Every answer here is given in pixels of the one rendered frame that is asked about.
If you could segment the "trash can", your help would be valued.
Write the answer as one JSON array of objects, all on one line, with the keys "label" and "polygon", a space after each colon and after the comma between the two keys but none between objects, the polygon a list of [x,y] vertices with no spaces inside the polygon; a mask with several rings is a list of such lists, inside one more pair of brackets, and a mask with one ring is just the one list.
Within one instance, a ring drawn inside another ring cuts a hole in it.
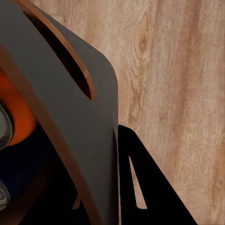
[{"label": "trash can", "polygon": [[[48,42],[85,76],[91,99]],[[0,66],[52,142],[55,152],[0,225],[19,225],[64,164],[91,225],[119,225],[118,83],[109,60],[28,0],[0,0]]]}]

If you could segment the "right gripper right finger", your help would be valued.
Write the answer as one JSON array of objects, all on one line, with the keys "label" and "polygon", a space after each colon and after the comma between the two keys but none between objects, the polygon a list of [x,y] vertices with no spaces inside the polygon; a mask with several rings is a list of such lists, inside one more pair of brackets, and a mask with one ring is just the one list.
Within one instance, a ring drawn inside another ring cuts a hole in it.
[{"label": "right gripper right finger", "polygon": [[[118,125],[121,225],[197,225],[134,130]],[[129,157],[147,209],[136,205]]]}]

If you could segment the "can of soda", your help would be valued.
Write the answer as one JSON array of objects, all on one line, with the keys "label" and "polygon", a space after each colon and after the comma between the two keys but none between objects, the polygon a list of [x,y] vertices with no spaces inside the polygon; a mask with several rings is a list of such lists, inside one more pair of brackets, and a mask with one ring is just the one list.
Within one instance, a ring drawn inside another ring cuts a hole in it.
[{"label": "can of soda", "polygon": [[88,82],[85,78],[85,76],[72,72],[71,75],[75,81],[75,83],[78,85],[78,87],[83,91],[83,93],[91,99],[91,93],[90,93],[90,87],[88,85]]},{"label": "can of soda", "polygon": [[[53,43],[48,44],[71,76],[74,71],[66,54]],[[27,139],[39,124],[20,92],[0,66],[0,150]]]},{"label": "can of soda", "polygon": [[27,190],[55,151],[40,124],[27,139],[0,150],[0,210]]}]

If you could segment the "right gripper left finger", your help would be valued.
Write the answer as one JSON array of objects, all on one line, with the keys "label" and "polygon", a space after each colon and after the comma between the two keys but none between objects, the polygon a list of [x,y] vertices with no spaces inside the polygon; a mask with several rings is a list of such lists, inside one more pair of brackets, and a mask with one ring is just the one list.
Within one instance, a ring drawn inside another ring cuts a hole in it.
[{"label": "right gripper left finger", "polygon": [[19,225],[91,225],[82,201],[79,208],[73,208],[77,195],[63,164]]}]

